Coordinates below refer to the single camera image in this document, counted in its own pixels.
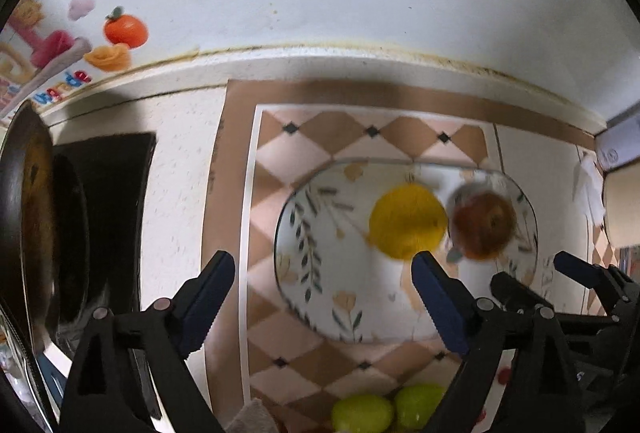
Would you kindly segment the large green apple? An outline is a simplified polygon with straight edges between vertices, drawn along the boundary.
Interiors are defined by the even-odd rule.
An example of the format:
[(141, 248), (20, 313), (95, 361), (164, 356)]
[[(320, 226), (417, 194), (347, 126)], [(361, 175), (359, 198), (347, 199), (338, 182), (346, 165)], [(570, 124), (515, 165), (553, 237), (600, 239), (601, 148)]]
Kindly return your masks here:
[(394, 397), (396, 422), (401, 430), (422, 430), (433, 416), (446, 389), (435, 383), (403, 387)]

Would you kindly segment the small green apple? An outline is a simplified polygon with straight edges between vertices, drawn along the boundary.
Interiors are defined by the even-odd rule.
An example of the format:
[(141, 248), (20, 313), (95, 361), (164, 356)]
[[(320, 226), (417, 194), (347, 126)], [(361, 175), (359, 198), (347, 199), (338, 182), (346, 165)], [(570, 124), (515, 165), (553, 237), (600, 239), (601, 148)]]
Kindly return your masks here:
[(385, 432), (394, 421), (393, 405), (374, 394), (352, 395), (341, 399), (332, 408), (331, 421), (335, 432)]

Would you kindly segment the red cherry tomato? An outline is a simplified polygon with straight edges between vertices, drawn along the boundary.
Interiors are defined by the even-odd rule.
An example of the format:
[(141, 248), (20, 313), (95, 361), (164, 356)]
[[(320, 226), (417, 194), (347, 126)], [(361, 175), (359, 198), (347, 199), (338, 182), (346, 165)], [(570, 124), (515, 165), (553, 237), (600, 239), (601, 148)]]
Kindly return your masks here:
[(510, 367), (502, 367), (497, 373), (497, 382), (500, 385), (507, 385), (511, 379), (511, 373)]

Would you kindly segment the dark red-brown apple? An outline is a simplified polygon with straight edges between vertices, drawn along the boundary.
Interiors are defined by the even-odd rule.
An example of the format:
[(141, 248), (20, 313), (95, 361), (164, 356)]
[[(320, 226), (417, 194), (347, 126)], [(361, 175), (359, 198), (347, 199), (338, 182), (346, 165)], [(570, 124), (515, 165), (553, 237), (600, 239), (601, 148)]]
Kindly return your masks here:
[(460, 198), (450, 211), (449, 236), (454, 249), (473, 261), (495, 259), (515, 234), (511, 202), (493, 192)]

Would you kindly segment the cream cutting board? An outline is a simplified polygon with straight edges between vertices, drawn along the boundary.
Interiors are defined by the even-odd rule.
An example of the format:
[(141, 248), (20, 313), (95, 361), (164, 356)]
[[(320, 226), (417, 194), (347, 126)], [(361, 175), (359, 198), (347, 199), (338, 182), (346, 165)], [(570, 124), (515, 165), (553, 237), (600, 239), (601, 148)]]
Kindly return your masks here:
[(628, 164), (604, 179), (605, 231), (614, 248), (639, 245), (640, 164)]

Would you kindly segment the white crumpled tissue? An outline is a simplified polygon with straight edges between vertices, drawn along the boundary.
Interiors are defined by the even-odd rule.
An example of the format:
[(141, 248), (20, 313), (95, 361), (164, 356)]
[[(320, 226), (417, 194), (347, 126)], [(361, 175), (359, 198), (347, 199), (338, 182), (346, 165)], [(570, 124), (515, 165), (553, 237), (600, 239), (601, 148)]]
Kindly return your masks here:
[(597, 227), (604, 223), (603, 175), (593, 154), (583, 153), (574, 169), (573, 200), (579, 211)]

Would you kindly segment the yellow lemon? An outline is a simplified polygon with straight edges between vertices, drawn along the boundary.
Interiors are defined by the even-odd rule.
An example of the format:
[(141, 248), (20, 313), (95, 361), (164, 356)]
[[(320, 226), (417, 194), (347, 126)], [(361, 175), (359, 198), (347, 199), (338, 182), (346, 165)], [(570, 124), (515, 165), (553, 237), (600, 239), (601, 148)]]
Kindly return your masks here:
[(410, 261), (419, 252), (436, 250), (447, 228), (446, 210), (431, 190), (406, 183), (375, 202), (368, 240), (387, 257)]

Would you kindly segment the grey cloth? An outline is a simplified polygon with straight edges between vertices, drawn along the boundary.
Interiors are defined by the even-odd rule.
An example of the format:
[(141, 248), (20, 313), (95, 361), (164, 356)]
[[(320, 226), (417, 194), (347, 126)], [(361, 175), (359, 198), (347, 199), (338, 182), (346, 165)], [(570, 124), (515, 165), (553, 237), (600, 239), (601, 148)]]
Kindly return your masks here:
[(226, 433), (279, 433), (276, 420), (259, 398), (246, 404), (224, 428)]

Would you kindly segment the checkered brown pink mat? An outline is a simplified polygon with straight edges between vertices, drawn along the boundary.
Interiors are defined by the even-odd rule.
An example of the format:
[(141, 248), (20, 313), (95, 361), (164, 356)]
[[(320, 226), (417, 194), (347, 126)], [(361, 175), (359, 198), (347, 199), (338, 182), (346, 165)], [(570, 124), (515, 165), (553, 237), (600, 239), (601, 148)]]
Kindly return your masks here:
[(274, 233), (285, 202), (338, 161), (453, 164), (503, 173), (523, 190), (538, 228), (533, 286), (557, 309), (599, 315), (594, 292), (552, 269), (567, 251), (603, 265), (617, 260), (601, 227), (574, 204), (574, 169), (593, 140), (566, 124), (487, 102), (445, 103), (411, 88), (373, 84), (230, 84), (216, 136), (203, 250), (229, 251), (235, 282), (209, 335), (206, 371), (217, 418), (229, 422), (260, 398), (292, 432), (318, 432), (333, 405), (360, 392), (447, 383), (454, 359), (436, 338), (347, 343), (311, 330), (280, 294)]

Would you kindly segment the grey blue spray can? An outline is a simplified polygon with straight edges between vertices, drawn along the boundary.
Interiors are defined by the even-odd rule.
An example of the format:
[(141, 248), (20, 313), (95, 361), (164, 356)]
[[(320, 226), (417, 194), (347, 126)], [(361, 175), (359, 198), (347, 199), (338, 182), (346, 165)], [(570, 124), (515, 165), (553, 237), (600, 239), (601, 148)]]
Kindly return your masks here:
[(597, 135), (596, 153), (604, 171), (612, 171), (636, 161), (640, 157), (639, 115), (629, 116)]

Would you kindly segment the oval floral ceramic plate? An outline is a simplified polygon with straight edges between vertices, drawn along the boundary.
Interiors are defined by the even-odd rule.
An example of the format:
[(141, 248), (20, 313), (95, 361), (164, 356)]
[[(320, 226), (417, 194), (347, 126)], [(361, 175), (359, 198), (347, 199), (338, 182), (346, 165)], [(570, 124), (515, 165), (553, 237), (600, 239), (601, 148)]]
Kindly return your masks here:
[(424, 341), (437, 330), (416, 292), (411, 265), (370, 242), (376, 203), (395, 188), (416, 184), (446, 211), (470, 196), (494, 193), (510, 202), (515, 233), (489, 260), (473, 260), (443, 234), (433, 255), (473, 297), (488, 297), (492, 276), (505, 271), (533, 286), (539, 266), (533, 206), (509, 176), (453, 164), (395, 160), (338, 161), (288, 198), (274, 233), (280, 294), (313, 331), (347, 343)]

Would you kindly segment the black induction cooktop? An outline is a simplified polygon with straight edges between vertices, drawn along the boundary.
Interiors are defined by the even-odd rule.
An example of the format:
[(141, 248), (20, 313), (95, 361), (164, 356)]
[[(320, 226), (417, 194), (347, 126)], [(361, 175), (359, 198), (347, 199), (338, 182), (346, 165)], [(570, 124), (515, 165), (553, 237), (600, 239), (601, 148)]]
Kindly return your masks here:
[(140, 241), (155, 134), (125, 133), (53, 147), (58, 245), (54, 343), (77, 349), (93, 311), (140, 307)]

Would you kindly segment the black frying pan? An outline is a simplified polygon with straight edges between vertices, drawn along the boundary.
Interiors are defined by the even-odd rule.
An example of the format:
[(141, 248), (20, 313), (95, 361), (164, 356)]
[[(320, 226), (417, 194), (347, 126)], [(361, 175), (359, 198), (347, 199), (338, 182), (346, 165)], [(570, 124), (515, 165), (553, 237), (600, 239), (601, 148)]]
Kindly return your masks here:
[(32, 104), (1, 149), (1, 302), (29, 349), (41, 349), (53, 294), (53, 145)]

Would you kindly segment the colourful wall sticker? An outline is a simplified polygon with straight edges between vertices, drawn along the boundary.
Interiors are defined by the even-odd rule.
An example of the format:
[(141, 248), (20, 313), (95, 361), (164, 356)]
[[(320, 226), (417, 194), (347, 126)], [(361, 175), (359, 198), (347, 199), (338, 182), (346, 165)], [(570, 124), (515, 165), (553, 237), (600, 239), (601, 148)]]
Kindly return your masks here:
[(1, 31), (1, 123), (142, 64), (157, 39), (151, 0), (18, 0)]

